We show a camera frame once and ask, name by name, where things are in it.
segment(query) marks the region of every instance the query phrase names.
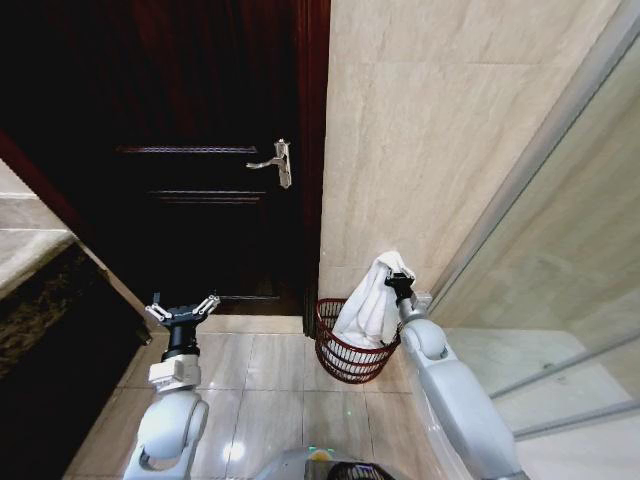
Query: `glass shower door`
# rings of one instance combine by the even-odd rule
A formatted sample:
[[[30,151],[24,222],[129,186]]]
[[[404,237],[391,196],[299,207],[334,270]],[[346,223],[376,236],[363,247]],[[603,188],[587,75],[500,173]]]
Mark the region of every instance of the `glass shower door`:
[[[518,440],[607,421],[601,440],[640,475],[637,41],[431,318]]]

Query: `door frame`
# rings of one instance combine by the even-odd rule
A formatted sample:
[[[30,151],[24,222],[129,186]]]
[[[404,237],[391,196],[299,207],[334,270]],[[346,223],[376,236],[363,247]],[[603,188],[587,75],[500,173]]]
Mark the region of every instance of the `door frame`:
[[[297,86],[301,143],[296,163],[299,162],[303,217],[303,328],[306,335],[314,336],[320,263],[331,0],[301,0],[295,2],[295,8],[298,19],[296,49],[299,60]],[[97,255],[102,255],[90,223],[3,130],[0,130],[0,158],[83,243]]]

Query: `glossy floor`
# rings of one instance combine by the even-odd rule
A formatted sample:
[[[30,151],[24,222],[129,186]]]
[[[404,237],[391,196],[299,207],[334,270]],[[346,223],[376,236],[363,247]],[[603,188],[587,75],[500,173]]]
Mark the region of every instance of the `glossy floor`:
[[[409,393],[402,355],[374,381],[347,385],[325,373],[312,340],[274,330],[269,324],[268,334],[199,333],[200,393],[210,410],[192,478],[250,479],[282,450],[310,445],[390,464],[415,480],[444,478]],[[156,334],[140,349],[65,480],[122,477],[154,397],[147,371],[165,345],[166,335]]]

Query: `shower enclosure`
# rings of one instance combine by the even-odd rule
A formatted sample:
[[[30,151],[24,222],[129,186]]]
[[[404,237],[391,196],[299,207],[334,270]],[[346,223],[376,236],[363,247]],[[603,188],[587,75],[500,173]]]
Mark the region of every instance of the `shower enclosure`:
[[[612,20],[434,292],[432,320],[533,479],[640,478],[637,5]]]

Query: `metal frame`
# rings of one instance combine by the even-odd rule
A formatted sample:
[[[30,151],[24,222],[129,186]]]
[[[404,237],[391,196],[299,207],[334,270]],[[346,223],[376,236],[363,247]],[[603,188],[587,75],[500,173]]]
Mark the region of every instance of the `metal frame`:
[[[640,410],[640,400],[629,400],[627,402],[616,403],[608,407],[590,410],[587,413],[579,413],[570,417],[565,417],[552,422],[540,423],[533,427],[523,428],[513,432],[517,442],[528,440],[530,438],[541,437],[551,433],[558,433],[563,430],[572,430],[574,428],[583,427],[601,423],[605,420],[611,420],[612,417],[622,417],[629,414],[635,414]]]
[[[562,372],[563,370],[567,370],[568,368],[575,367],[576,365],[587,362],[589,360],[593,360],[594,358],[599,357],[600,355],[604,355],[605,353],[611,352],[612,350],[628,345],[629,343],[633,343],[636,340],[640,340],[640,329],[637,329],[634,332],[628,335],[625,335],[622,338],[616,338],[615,340],[607,342],[606,344],[604,344],[603,346],[595,350],[587,350],[586,352],[580,353],[571,358],[568,358],[567,360],[559,362],[551,368],[546,368],[544,370],[539,371],[538,373],[529,375],[528,377],[525,377],[522,380],[512,383],[508,387],[501,388],[500,390],[496,390],[489,396],[491,397],[492,400],[503,397],[515,390],[518,390],[520,388],[536,383],[539,380],[550,377],[551,375],[555,375],[556,373]]]
[[[623,0],[487,208],[432,288],[432,312],[553,153],[640,32],[640,0]]]

